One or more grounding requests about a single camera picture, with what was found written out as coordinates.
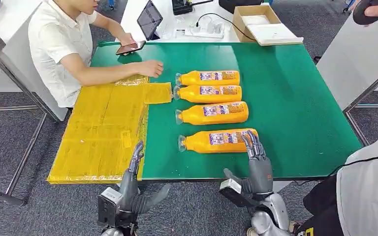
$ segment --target white shirt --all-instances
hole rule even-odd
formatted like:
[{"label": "white shirt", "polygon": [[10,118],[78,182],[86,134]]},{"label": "white shirt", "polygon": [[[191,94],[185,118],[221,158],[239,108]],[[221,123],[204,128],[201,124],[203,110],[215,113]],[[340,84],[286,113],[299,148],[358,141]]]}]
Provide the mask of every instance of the white shirt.
[{"label": "white shirt", "polygon": [[[378,156],[378,140],[346,163]],[[337,174],[337,207],[345,236],[378,235],[378,160],[343,167]]]},{"label": "white shirt", "polygon": [[77,53],[90,65],[93,44],[89,24],[97,14],[81,13],[74,21],[53,0],[45,0],[31,18],[28,37],[32,61],[59,107],[73,107],[81,88],[60,60]]}]

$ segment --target smartphone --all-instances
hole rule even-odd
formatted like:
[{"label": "smartphone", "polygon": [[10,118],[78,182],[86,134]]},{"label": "smartphone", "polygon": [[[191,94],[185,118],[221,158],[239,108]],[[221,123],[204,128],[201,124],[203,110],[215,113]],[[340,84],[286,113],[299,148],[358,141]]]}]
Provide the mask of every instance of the smartphone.
[{"label": "smartphone", "polygon": [[141,42],[136,42],[136,43],[132,43],[128,45],[121,45],[116,55],[122,55],[122,54],[132,53],[132,52],[141,50],[145,44],[146,44],[146,41],[141,41]]}]

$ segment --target green table mat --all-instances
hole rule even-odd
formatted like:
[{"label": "green table mat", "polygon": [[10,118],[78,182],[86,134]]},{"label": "green table mat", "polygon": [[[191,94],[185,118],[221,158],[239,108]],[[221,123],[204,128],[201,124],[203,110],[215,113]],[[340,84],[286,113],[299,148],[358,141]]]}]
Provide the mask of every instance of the green table mat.
[{"label": "green table mat", "polygon": [[302,44],[147,43],[143,50],[120,57],[115,55],[118,46],[100,44],[92,66],[156,59],[164,63],[164,72],[151,82],[172,82],[173,86],[177,72],[239,70],[243,101],[250,111],[244,123],[177,125],[175,110],[188,109],[193,103],[174,100],[150,105],[143,179],[224,178],[224,168],[248,177],[245,153],[178,151],[180,134],[202,130],[256,129],[279,180],[325,176],[361,148]]}]

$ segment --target metal table leg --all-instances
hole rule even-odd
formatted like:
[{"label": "metal table leg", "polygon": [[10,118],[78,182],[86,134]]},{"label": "metal table leg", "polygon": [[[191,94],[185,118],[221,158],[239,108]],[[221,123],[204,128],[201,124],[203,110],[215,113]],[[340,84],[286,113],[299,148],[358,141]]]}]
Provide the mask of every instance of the metal table leg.
[{"label": "metal table leg", "polygon": [[1,192],[0,192],[0,200],[14,204],[14,205],[18,205],[18,206],[22,206],[25,204],[25,201],[18,199],[16,197],[12,197],[9,194],[4,194]]},{"label": "metal table leg", "polygon": [[34,146],[35,141],[37,140],[37,137],[40,134],[41,128],[43,127],[46,116],[47,116],[47,114],[44,113],[42,115],[40,121],[38,122],[37,128],[35,129],[34,134],[31,137],[30,143],[28,144],[27,149],[25,150],[24,156],[22,157],[21,162],[18,165],[17,170],[15,171],[14,177],[12,178],[11,183],[8,186],[8,189],[6,190],[6,194],[8,194],[8,195],[12,194],[12,191],[14,190],[15,185],[17,184],[17,182],[19,180],[21,172],[24,169],[25,163],[27,162],[28,157],[31,153],[32,147]]},{"label": "metal table leg", "polygon": [[357,135],[359,136],[360,140],[362,141],[364,146],[369,145],[369,142],[367,138],[364,136],[363,132],[361,129],[358,127],[356,121],[353,119],[352,115],[350,114],[350,111],[359,106],[360,108],[378,108],[378,104],[360,104],[359,103],[367,97],[371,92],[373,92],[376,88],[378,87],[378,79],[373,82],[366,90],[364,90],[354,101],[350,103],[349,106],[347,106],[344,110],[343,113],[344,115],[348,118],[350,121],[351,126],[354,128],[356,131]]},{"label": "metal table leg", "polygon": [[40,109],[36,105],[32,106],[18,106],[18,107],[0,107],[0,112],[1,111],[23,111],[23,110],[35,110],[35,109]]},{"label": "metal table leg", "polygon": [[43,127],[43,124],[45,122],[45,119],[47,117],[47,114],[49,114],[55,121],[60,121],[55,115],[53,115],[52,112],[50,112],[46,106],[44,106],[40,100],[38,100],[32,92],[30,92],[27,87],[20,81],[18,78],[12,73],[12,71],[9,70],[8,67],[5,66],[5,64],[0,59],[0,68],[4,71],[4,73],[24,92],[34,103],[33,106],[18,106],[18,107],[0,107],[0,111],[22,111],[22,110],[33,110],[33,109],[41,109],[43,111],[43,115],[41,116],[41,119],[38,122],[38,125],[34,131],[34,134],[32,135],[30,139],[30,143],[28,144],[24,155],[21,159],[20,164],[18,165],[14,176],[12,177],[12,180],[8,186],[8,189],[5,193],[0,192],[0,200],[3,200],[8,203],[12,203],[14,205],[22,206],[25,204],[25,201],[15,198],[12,195],[12,192],[21,176],[21,172],[25,167],[25,164],[28,160],[28,157],[32,151],[32,148],[34,147],[34,144],[38,138],[38,135]]}]

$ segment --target power strip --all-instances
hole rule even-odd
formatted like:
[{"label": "power strip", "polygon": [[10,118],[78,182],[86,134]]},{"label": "power strip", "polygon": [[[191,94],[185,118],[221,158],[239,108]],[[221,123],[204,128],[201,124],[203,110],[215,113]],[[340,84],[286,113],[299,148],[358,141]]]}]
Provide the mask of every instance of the power strip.
[{"label": "power strip", "polygon": [[201,29],[201,27],[188,27],[185,29],[186,36],[205,38],[224,38],[224,24],[213,26],[213,29]]}]

